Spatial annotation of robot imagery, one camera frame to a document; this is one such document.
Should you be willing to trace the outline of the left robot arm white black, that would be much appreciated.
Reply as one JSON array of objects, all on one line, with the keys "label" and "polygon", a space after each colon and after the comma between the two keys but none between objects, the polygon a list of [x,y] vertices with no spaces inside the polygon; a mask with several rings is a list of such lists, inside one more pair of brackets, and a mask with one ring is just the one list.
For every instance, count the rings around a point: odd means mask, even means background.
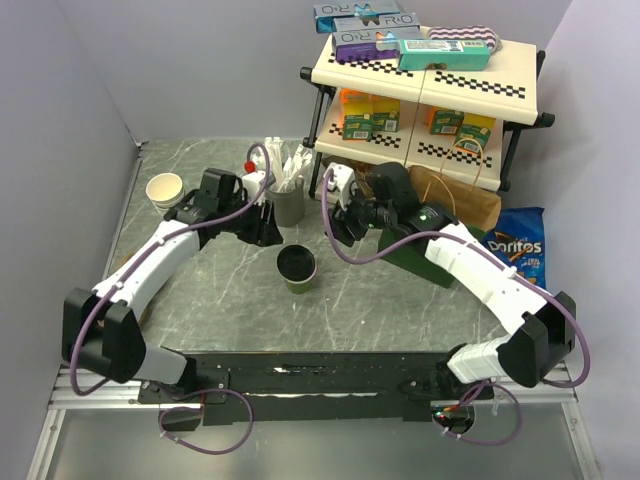
[{"label": "left robot arm white black", "polygon": [[265,172],[243,177],[216,168],[172,206],[151,238],[120,269],[93,288],[73,289],[63,305],[62,357],[105,381],[161,383],[177,402],[198,387],[197,362],[147,342],[139,320],[167,280],[221,233],[259,247],[280,245]]}]

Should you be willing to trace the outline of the green paper coffee cup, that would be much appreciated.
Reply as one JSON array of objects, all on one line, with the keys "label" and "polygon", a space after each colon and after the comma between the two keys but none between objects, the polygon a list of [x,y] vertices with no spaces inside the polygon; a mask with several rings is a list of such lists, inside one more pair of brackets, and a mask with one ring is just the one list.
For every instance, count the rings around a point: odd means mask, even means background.
[{"label": "green paper coffee cup", "polygon": [[313,271],[304,279],[289,278],[285,276],[284,281],[289,292],[295,295],[303,295],[312,289],[315,276],[316,271]]}]

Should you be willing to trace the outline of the black plastic cup lid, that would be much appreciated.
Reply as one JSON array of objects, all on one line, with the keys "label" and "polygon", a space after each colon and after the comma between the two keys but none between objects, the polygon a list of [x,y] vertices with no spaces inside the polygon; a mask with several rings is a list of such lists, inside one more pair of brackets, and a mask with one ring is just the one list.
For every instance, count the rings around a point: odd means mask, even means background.
[{"label": "black plastic cup lid", "polygon": [[288,281],[304,282],[316,272],[316,260],[312,252],[302,245],[287,245],[278,254],[276,266]]}]

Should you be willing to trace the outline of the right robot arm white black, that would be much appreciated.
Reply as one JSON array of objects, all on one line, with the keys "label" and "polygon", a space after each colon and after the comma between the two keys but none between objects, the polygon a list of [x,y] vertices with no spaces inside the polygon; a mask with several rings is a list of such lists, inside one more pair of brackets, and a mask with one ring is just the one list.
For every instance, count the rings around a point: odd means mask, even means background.
[{"label": "right robot arm white black", "polygon": [[[420,201],[400,164],[377,166],[370,185],[373,197],[358,188],[354,170],[339,163],[324,174],[323,223],[336,254],[349,264],[364,265],[408,247],[464,286],[506,332],[454,348],[437,373],[438,390],[454,399],[472,383],[489,379],[508,377],[527,388],[549,384],[549,372],[585,341],[574,299],[526,280],[453,212]],[[329,194],[337,197],[334,206],[327,205]]]}]

